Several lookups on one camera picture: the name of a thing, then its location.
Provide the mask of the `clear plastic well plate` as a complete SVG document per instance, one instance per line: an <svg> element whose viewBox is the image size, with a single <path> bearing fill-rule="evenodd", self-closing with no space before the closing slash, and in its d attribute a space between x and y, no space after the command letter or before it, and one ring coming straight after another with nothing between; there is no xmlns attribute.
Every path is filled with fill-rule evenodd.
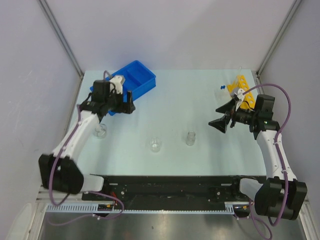
<svg viewBox="0 0 320 240"><path fill-rule="evenodd" d="M226 88L215 89L214 90L214 97L215 97L215 100L216 100L218 106L222 106L231 100L230 93Z"/></svg>

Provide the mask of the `blue divided plastic bin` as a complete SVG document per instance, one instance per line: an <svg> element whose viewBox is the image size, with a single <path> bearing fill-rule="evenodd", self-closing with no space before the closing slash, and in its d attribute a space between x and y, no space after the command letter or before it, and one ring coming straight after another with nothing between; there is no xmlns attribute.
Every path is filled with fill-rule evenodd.
<svg viewBox="0 0 320 240"><path fill-rule="evenodd" d="M116 93L115 90L110 92L109 82L115 75L124 76L123 100L127 100L127 91L131 91L133 104L135 100L156 87L156 75L138 60L129 63L113 74L105 71L102 80L95 80L93 82L86 103L83 104L88 111L97 114L99 118L103 118L107 114L116 114L115 112L108 112L105 114L105 95L108 93Z"/></svg>

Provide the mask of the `stoppered round glass flask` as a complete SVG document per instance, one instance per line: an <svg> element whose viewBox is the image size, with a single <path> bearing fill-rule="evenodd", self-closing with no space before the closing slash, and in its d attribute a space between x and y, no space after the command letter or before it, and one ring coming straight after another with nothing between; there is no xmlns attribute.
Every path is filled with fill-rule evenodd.
<svg viewBox="0 0 320 240"><path fill-rule="evenodd" d="M96 138L103 139L106 137L107 132L108 132L107 126L105 124L100 123L95 126L92 133Z"/></svg>

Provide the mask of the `clear glass flask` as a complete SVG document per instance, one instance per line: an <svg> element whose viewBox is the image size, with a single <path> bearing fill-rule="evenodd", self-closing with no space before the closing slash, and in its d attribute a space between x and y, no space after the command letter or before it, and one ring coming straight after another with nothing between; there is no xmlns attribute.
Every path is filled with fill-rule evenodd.
<svg viewBox="0 0 320 240"><path fill-rule="evenodd" d="M158 153L161 150L162 143L163 143L163 141L162 141L161 134L159 132L153 131L150 134L150 138L148 141L148 145L149 145L150 150L153 153Z"/></svg>

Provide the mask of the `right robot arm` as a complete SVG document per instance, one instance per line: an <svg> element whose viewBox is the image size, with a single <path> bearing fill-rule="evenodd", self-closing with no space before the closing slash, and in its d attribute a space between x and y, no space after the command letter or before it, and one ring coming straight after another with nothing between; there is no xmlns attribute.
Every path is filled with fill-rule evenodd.
<svg viewBox="0 0 320 240"><path fill-rule="evenodd" d="M281 217L295 220L307 195L307 185L298 181L289 167L282 146L282 136L278 133L280 125L273 120L275 98L259 94L253 109L239 106L240 99L234 96L229 102L215 111L223 116L208 124L222 133L236 123L249 126L254 139L260 147L266 169L266 181L259 183L253 178L241 178L230 188L231 196L242 201L249 197L254 201L255 211L260 216Z"/></svg>

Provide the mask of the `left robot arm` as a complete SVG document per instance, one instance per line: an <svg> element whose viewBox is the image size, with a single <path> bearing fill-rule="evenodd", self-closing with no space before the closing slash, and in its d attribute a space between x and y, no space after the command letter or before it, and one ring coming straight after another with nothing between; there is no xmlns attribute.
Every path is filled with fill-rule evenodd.
<svg viewBox="0 0 320 240"><path fill-rule="evenodd" d="M72 129L50 154L39 157L42 186L50 193L76 195L93 191L100 200L110 196L111 188L104 184L104 178L82 173L77 161L87 140L109 112L131 114L135 110L132 92L124 92L124 82L122 75L94 81L93 91L76 107L77 120Z"/></svg>

